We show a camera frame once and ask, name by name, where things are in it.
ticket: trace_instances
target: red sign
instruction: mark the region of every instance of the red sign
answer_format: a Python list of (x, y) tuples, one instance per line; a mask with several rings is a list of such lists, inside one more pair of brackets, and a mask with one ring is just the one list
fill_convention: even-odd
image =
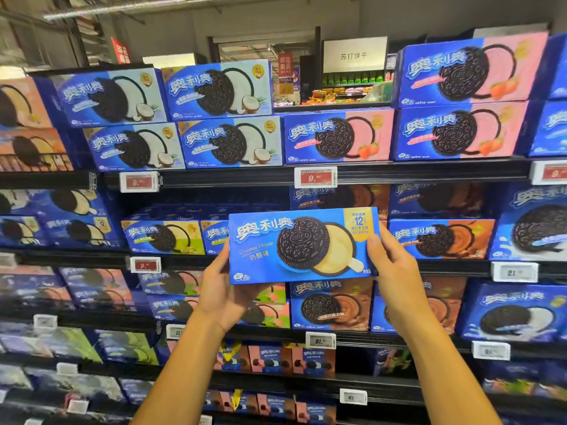
[(128, 53), (128, 48), (122, 42), (119, 42), (114, 37), (110, 38), (112, 40), (112, 45), (114, 46), (114, 52), (116, 53), (116, 57), (118, 59), (118, 64), (131, 64), (130, 63), (130, 54)]
[(567, 165), (546, 165), (542, 180), (567, 180)]
[(146, 260), (137, 259), (134, 261), (134, 268), (137, 271), (158, 271), (158, 263), (156, 260)]
[(152, 176), (132, 175), (126, 177), (126, 187), (128, 189), (146, 189), (153, 186)]
[(278, 55), (278, 76), (280, 78), (293, 77), (293, 54), (283, 53)]
[(331, 171), (325, 171), (323, 173), (301, 173), (301, 183), (303, 185), (307, 184), (322, 184), (330, 185), (333, 182), (333, 173)]

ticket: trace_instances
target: price tag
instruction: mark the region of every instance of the price tag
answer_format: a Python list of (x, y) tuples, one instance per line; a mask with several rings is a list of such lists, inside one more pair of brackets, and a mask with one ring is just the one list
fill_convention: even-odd
[(296, 188), (336, 188), (337, 166), (295, 167)]
[(58, 362), (56, 369), (57, 374), (60, 376), (76, 376), (77, 374), (79, 374), (79, 365), (77, 364)]
[(85, 415), (89, 410), (89, 401), (87, 400), (70, 400), (67, 407), (67, 413), (76, 415)]
[(491, 262), (492, 280), (495, 282), (537, 283), (537, 262)]
[(57, 316), (54, 314), (34, 314), (33, 326), (35, 328), (57, 328)]
[(213, 424), (213, 417), (207, 415), (201, 415), (201, 419), (199, 419), (199, 425), (212, 425)]
[(173, 340), (179, 340), (184, 330), (185, 330), (185, 325), (170, 323), (166, 327), (166, 337)]
[(130, 272), (132, 273), (161, 273), (161, 257), (130, 257)]
[(340, 388), (338, 390), (338, 400), (342, 404), (366, 406), (368, 405), (368, 394), (365, 390)]
[(337, 335), (305, 331), (305, 346), (309, 349), (337, 349)]
[(13, 253), (0, 253), (0, 267), (13, 269), (18, 265), (18, 261), (16, 261), (16, 255)]
[(567, 185), (567, 160), (534, 161), (529, 178), (532, 185)]
[(157, 171), (120, 173), (120, 192), (158, 192), (162, 183)]
[(510, 360), (510, 345), (502, 342), (472, 342), (472, 356), (496, 361)]

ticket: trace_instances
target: hand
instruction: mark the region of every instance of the hand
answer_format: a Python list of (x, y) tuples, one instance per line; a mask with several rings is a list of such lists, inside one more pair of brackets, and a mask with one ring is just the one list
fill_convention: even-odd
[(224, 243), (221, 253), (205, 269), (198, 307), (209, 314), (227, 332), (238, 323), (254, 298), (270, 286), (269, 283), (255, 285), (231, 285), (228, 273), (222, 272), (229, 261), (229, 242)]
[(368, 255), (378, 269), (378, 288), (390, 321), (405, 338), (416, 322), (437, 319), (429, 307), (416, 259), (382, 224), (380, 237), (382, 241), (376, 234), (368, 237)]

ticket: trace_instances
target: cheese flavor oreo box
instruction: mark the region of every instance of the cheese flavor oreo box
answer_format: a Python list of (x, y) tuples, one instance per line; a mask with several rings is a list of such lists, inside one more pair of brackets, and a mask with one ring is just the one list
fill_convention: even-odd
[(376, 207), (231, 214), (230, 282), (376, 275), (366, 240), (379, 235), (378, 223)]
[(406, 46), (397, 55), (396, 107), (524, 101), (548, 32)]
[(268, 60), (162, 69), (174, 121), (263, 116), (273, 113)]
[(279, 116), (179, 122), (187, 168), (282, 165)]
[(401, 109), (393, 159), (439, 160), (510, 156), (527, 101)]
[(286, 164), (387, 160), (393, 116), (393, 109), (287, 114), (283, 118)]
[(567, 186), (507, 184), (488, 259), (567, 260)]
[(71, 127), (167, 122), (159, 70), (85, 72), (51, 76)]
[(173, 122), (85, 128), (98, 171), (183, 169), (183, 155)]
[(393, 219), (389, 231), (417, 259), (483, 259), (494, 219)]

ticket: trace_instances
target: oreo box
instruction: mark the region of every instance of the oreo box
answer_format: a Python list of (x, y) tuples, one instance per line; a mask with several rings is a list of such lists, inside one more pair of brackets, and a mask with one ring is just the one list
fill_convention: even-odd
[(290, 284), (293, 328), (367, 331), (373, 278)]
[(136, 311), (133, 293), (120, 270), (60, 267), (77, 306)]
[(396, 107), (524, 101), (548, 32), (406, 46), (397, 54)]
[(470, 280), (456, 332), (468, 340), (551, 342), (565, 323), (567, 287)]
[(286, 114), (286, 164), (387, 160), (393, 115), (393, 109)]
[(251, 372), (248, 346), (240, 340), (223, 339), (216, 353), (214, 370)]
[(62, 248), (124, 248), (120, 225), (112, 217), (46, 215), (40, 216), (49, 238)]
[(230, 282), (371, 276), (366, 239), (378, 222), (376, 207), (232, 214)]
[(530, 101), (517, 154), (567, 155), (567, 101)]
[(148, 295), (151, 312), (160, 321), (186, 323), (199, 302), (199, 297), (184, 295)]
[(397, 113), (396, 161), (510, 156), (527, 101), (428, 106)]
[(23, 128), (0, 133), (0, 171), (74, 171), (92, 157), (81, 130)]
[(380, 220), (388, 219), (390, 185), (338, 185), (336, 188), (289, 187), (291, 210), (313, 208), (378, 207)]
[(171, 213), (163, 208), (134, 214), (122, 221), (122, 228), (132, 252), (204, 255), (202, 218), (198, 212)]
[(265, 59), (162, 69), (174, 121), (273, 113), (272, 66)]
[(35, 214), (37, 210), (25, 189), (0, 189), (0, 215), (34, 216)]
[[(464, 277), (423, 277), (423, 288), (429, 301), (429, 307), (449, 335), (455, 331), (466, 283), (467, 279)], [(374, 293), (370, 331), (372, 333), (397, 333), (390, 322), (386, 302), (380, 296), (378, 284), (375, 286)]]
[(334, 400), (297, 397), (297, 422), (312, 425), (335, 425), (337, 406)]
[(483, 259), (494, 219), (393, 219), (388, 229), (417, 259)]
[(295, 421), (295, 400), (282, 394), (256, 394), (261, 416)]
[(179, 122), (187, 168), (282, 165), (279, 116)]
[(46, 78), (0, 80), (1, 130), (67, 126), (53, 83)]
[(567, 98), (567, 33), (550, 35), (529, 99)]
[(390, 217), (406, 215), (474, 215), (484, 202), (484, 186), (479, 183), (392, 185)]
[(310, 349), (298, 343), (291, 348), (294, 374), (333, 377), (335, 352), (334, 349)]
[(293, 374), (291, 348), (283, 346), (282, 343), (249, 345), (248, 353), (254, 373)]
[(567, 187), (505, 184), (495, 190), (500, 213), (488, 259), (567, 260)]
[(48, 232), (35, 216), (0, 216), (0, 246), (49, 246)]
[(145, 171), (185, 168), (173, 122), (85, 128), (98, 171)]
[(154, 383), (149, 380), (118, 379), (128, 400), (132, 404), (140, 405), (150, 393)]
[(203, 272), (170, 270), (161, 273), (140, 273), (138, 278), (145, 293), (198, 297)]
[(241, 325), (261, 325), (271, 328), (290, 328), (289, 303), (254, 301), (238, 322)]
[(167, 122), (160, 71), (155, 68), (50, 77), (72, 127)]

